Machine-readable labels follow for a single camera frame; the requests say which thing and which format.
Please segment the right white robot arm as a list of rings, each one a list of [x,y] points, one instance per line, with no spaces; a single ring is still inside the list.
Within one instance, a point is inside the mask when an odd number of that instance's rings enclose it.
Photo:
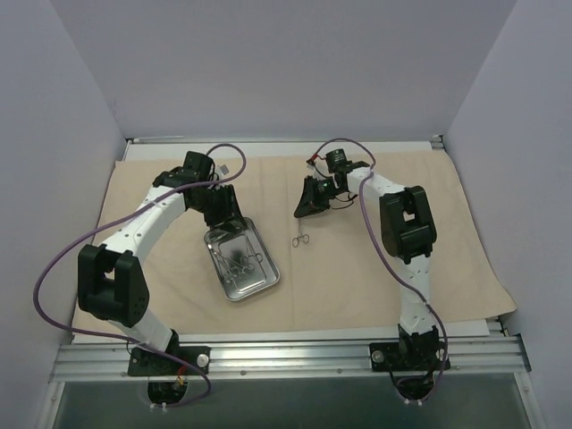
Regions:
[[[314,157],[307,165],[313,173],[304,179],[294,217],[321,214],[342,193],[356,196],[374,248],[400,285],[397,358],[406,368],[420,367],[429,352],[438,354],[442,348],[442,322],[429,302],[437,231],[424,188],[399,185],[363,161],[329,162],[327,175],[318,171]]]

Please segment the beige cloth surgical kit roll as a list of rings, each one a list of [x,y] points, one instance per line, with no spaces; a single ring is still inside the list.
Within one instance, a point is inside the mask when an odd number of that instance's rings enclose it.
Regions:
[[[386,153],[377,171],[426,191],[437,230],[430,301],[445,322],[513,312],[495,276],[451,159],[439,151]],[[302,221],[308,244],[292,247],[293,212],[305,161],[297,156],[230,159],[241,212],[251,218],[280,272],[269,290],[226,298],[204,242],[201,214],[171,224],[143,264],[151,310],[180,333],[292,332],[389,327],[400,318],[400,286],[377,256],[358,206]]]

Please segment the steel scissors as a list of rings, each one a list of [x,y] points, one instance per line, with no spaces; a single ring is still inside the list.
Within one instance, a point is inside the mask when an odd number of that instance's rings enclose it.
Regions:
[[[244,248],[235,249],[231,255],[232,261],[240,273],[255,271],[263,261],[262,254],[255,251],[249,244]]]

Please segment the steel forceps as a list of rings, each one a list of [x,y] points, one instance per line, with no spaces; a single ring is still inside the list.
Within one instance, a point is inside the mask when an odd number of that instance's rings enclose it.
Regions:
[[[243,266],[236,261],[226,257],[225,255],[215,251],[215,259],[223,273],[223,276],[230,280],[230,278],[237,278],[243,274]]]
[[[310,237],[307,233],[303,231],[302,220],[300,218],[297,219],[297,234],[291,240],[291,245],[294,248],[297,248],[300,244],[308,244],[310,241]]]

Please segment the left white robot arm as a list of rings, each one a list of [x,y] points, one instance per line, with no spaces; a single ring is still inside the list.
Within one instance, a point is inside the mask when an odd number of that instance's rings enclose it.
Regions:
[[[227,166],[189,151],[182,165],[155,177],[116,232],[78,254],[79,308],[147,347],[147,362],[159,374],[173,373],[181,353],[176,332],[150,308],[143,264],[170,225],[189,210],[201,213],[211,230],[245,229],[231,179]]]

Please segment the steel instrument tray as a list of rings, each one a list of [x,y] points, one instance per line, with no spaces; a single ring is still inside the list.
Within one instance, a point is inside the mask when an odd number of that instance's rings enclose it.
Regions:
[[[262,240],[255,224],[250,218],[245,218],[246,229],[243,231],[211,230],[204,235],[207,251],[214,263],[216,275],[221,283],[226,298],[237,302],[248,299],[251,296],[275,286],[280,280],[280,272],[277,264]],[[215,259],[217,251],[232,259],[231,253],[238,248],[244,248],[249,244],[255,251],[263,256],[260,266],[253,272],[243,273],[240,277],[228,280]]]

